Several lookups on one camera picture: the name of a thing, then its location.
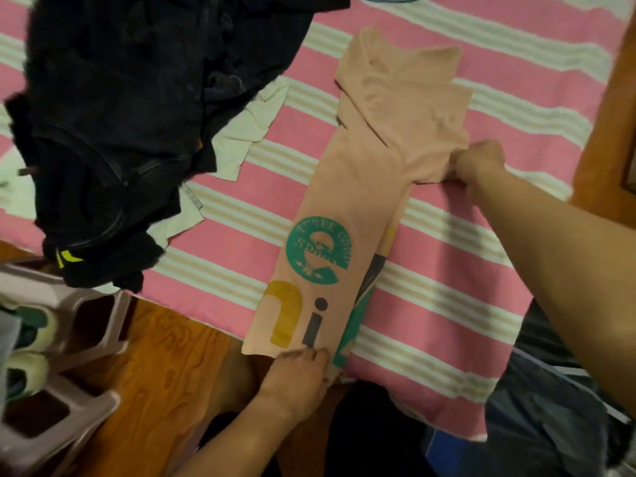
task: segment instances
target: pile of clothes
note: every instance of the pile of clothes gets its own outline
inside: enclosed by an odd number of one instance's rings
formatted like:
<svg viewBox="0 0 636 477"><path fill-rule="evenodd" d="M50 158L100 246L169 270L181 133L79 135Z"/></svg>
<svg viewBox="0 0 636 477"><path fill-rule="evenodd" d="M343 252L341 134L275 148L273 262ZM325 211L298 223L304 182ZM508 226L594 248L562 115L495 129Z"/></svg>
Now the pile of clothes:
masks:
<svg viewBox="0 0 636 477"><path fill-rule="evenodd" d="M315 12L349 2L36 0L6 109L65 281L139 291L163 254L147 229L216 170L212 137L289 67Z"/></svg>

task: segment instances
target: shoe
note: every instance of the shoe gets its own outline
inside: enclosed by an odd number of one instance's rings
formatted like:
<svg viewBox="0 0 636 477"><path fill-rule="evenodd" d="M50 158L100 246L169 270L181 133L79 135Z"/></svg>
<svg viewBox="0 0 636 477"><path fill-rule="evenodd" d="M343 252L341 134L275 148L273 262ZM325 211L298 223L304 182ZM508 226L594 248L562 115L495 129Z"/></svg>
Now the shoe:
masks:
<svg viewBox="0 0 636 477"><path fill-rule="evenodd" d="M37 304L14 303L1 297L0 308L22 320L14 351L42 353L55 341L58 322L51 309Z"/></svg>
<svg viewBox="0 0 636 477"><path fill-rule="evenodd" d="M13 352L6 361L6 402L25 398L41 391L48 377L48 361L44 355Z"/></svg>

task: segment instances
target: black jeans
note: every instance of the black jeans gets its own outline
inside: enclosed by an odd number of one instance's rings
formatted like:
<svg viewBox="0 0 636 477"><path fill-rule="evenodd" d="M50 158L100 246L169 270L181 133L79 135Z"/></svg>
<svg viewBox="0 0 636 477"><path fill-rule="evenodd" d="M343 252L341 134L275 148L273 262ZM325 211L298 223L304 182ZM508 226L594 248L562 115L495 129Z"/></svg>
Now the black jeans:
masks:
<svg viewBox="0 0 636 477"><path fill-rule="evenodd" d="M236 416L228 412L215 417L200 446L217 436ZM425 429L425 425L395 408L384 388L356 382L333 415L324 475L435 477L420 449ZM275 458L263 477L281 477Z"/></svg>

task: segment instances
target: green print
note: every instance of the green print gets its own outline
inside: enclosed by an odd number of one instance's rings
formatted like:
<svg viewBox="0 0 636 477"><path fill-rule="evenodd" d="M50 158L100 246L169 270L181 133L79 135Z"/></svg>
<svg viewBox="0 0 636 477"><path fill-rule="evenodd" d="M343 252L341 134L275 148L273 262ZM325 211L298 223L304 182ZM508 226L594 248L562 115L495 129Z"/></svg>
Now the green print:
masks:
<svg viewBox="0 0 636 477"><path fill-rule="evenodd" d="M336 284L338 277L331 266L348 269L351 240L346 229L336 221L320 216L306 217L291 230L286 251L291 267L307 281ZM311 264L307 261L308 254L318 256L324 264Z"/></svg>

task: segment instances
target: forearm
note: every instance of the forearm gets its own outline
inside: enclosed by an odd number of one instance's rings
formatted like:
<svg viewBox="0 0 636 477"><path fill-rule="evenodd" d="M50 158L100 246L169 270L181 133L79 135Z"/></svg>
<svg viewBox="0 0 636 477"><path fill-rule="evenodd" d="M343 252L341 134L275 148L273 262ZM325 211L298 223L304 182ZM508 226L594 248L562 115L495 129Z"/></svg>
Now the forearm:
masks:
<svg viewBox="0 0 636 477"><path fill-rule="evenodd" d="M257 396L176 477L259 476L293 427L288 417Z"/></svg>
<svg viewBox="0 0 636 477"><path fill-rule="evenodd" d="M471 191L565 344L636 414L636 233L501 169Z"/></svg>

